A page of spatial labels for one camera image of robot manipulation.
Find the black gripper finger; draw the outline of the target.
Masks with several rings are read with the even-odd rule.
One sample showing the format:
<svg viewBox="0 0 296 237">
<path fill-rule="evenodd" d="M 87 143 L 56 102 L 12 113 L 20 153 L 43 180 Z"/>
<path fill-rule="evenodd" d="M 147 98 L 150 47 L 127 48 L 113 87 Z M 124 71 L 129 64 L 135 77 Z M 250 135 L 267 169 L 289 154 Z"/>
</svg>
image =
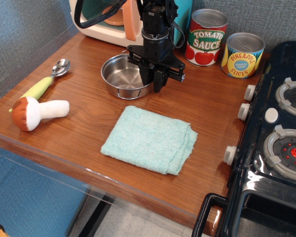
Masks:
<svg viewBox="0 0 296 237">
<path fill-rule="evenodd" d="M 153 91 L 159 93 L 167 83 L 168 73 L 165 71 L 157 70 L 153 74 Z"/>
<path fill-rule="evenodd" d="M 153 82 L 154 64 L 139 63 L 139 72 L 144 86 Z"/>
</svg>

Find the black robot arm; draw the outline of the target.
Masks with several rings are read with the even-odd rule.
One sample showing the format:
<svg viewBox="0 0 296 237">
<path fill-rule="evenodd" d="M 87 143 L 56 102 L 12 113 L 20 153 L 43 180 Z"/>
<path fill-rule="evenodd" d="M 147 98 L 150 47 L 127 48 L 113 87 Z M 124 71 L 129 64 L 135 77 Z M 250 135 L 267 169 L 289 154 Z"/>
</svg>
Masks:
<svg viewBox="0 0 296 237">
<path fill-rule="evenodd" d="M 175 29 L 181 28 L 175 22 L 178 6 L 173 0 L 137 1 L 140 19 L 143 21 L 143 45 L 130 45 L 128 61 L 139 67 L 143 85 L 153 84 L 159 93 L 169 78 L 182 82 L 185 79 L 185 64 L 173 50 Z"/>
</svg>

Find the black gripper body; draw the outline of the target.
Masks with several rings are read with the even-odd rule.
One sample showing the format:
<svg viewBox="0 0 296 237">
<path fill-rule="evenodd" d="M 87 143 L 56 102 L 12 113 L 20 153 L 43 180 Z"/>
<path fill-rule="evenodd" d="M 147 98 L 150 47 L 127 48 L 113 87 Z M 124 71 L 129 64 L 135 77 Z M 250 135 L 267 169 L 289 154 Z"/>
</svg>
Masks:
<svg viewBox="0 0 296 237">
<path fill-rule="evenodd" d="M 153 71 L 165 71 L 168 78 L 182 82 L 185 79 L 185 64 L 178 59 L 173 50 L 178 46 L 174 44 L 174 31 L 165 31 L 163 34 L 151 35 L 142 32 L 143 45 L 129 45 L 128 61 L 139 66 L 139 63 L 154 64 Z"/>
</svg>

